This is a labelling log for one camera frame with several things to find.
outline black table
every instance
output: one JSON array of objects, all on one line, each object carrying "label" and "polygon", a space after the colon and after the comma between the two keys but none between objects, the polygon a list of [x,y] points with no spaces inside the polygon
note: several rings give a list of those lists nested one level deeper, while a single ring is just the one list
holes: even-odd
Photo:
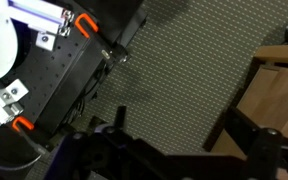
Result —
[{"label": "black table", "polygon": [[[72,10],[77,17],[88,13],[99,26],[90,39],[73,27],[67,38],[58,37],[54,51],[49,52],[32,45],[22,56],[25,61],[11,70],[1,82],[11,83],[20,79],[29,94],[20,100],[23,116],[36,125],[38,137],[51,138],[58,130],[67,113],[80,98],[89,100],[97,91],[116,63],[125,55],[136,31],[145,22],[147,14],[140,8],[143,0],[64,0],[57,4]],[[35,42],[36,32],[31,33]],[[112,52],[105,59],[105,52]],[[99,81],[98,72],[103,71]],[[9,128],[0,127],[0,163],[23,164],[36,154],[26,141]]]}]

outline black cable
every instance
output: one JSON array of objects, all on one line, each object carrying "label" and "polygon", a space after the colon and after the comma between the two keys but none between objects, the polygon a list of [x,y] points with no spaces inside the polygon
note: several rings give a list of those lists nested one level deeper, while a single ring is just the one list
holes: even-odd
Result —
[{"label": "black cable", "polygon": [[3,170],[3,171],[18,171],[18,170],[22,170],[22,169],[30,167],[31,165],[36,163],[40,158],[41,158],[41,155],[39,155],[37,158],[35,158],[31,162],[29,162],[27,164],[24,164],[24,165],[21,165],[21,166],[17,166],[17,167],[6,167],[6,166],[0,165],[0,170]]},{"label": "black cable", "polygon": [[84,109],[85,109],[85,97],[89,95],[95,88],[98,86],[104,79],[104,74],[106,73],[107,64],[105,63],[103,66],[103,69],[100,71],[100,74],[98,75],[98,78],[96,78],[96,82],[93,84],[93,86],[85,93],[83,93],[74,103],[72,108],[69,110],[69,112],[66,114],[64,120],[61,124],[71,124],[73,121],[75,121],[78,117],[83,115]]}]

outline screw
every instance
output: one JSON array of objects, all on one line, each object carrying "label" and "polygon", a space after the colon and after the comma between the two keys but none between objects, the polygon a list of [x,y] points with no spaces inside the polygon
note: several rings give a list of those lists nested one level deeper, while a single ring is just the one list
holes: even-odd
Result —
[{"label": "screw", "polygon": [[193,180],[191,177],[183,177],[182,180]]},{"label": "screw", "polygon": [[109,133],[109,134],[112,134],[114,131],[115,131],[115,129],[113,127],[108,127],[106,129],[106,132]]},{"label": "screw", "polygon": [[127,61],[127,56],[124,56],[122,59],[120,59],[120,62],[126,62]]},{"label": "screw", "polygon": [[81,133],[76,133],[73,136],[74,139],[81,139],[82,138],[82,134]]},{"label": "screw", "polygon": [[70,28],[68,28],[68,27],[63,27],[63,28],[59,29],[59,34],[61,36],[67,37],[69,35],[69,33],[70,33]]},{"label": "screw", "polygon": [[12,89],[12,90],[11,90],[11,93],[12,93],[12,94],[17,94],[17,89]]},{"label": "screw", "polygon": [[66,17],[70,17],[70,16],[72,15],[72,12],[71,12],[71,11],[65,11],[65,12],[64,12],[64,15],[65,15]]},{"label": "screw", "polygon": [[47,42],[48,41],[48,37],[47,36],[43,36],[42,37],[42,41]]},{"label": "screw", "polygon": [[4,93],[3,94],[3,98],[4,99],[10,99],[11,98],[11,95],[9,93]]},{"label": "screw", "polygon": [[268,131],[268,133],[270,133],[271,135],[276,135],[276,134],[277,134],[277,131],[274,130],[274,129],[268,129],[267,131]]},{"label": "screw", "polygon": [[105,51],[104,49],[102,50],[102,54],[105,57],[105,59],[110,59],[111,58],[110,54],[108,54],[108,52]]}]

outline metal bracket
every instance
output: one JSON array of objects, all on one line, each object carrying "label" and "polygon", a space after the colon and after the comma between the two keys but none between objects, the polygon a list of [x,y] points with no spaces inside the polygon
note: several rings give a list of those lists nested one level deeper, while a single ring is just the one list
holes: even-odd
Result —
[{"label": "metal bracket", "polygon": [[39,32],[35,44],[37,47],[52,51],[55,44],[55,38],[54,35]]},{"label": "metal bracket", "polygon": [[0,89],[0,126],[14,119],[23,112],[23,107],[17,102],[28,93],[28,89],[19,80],[4,89]]}]

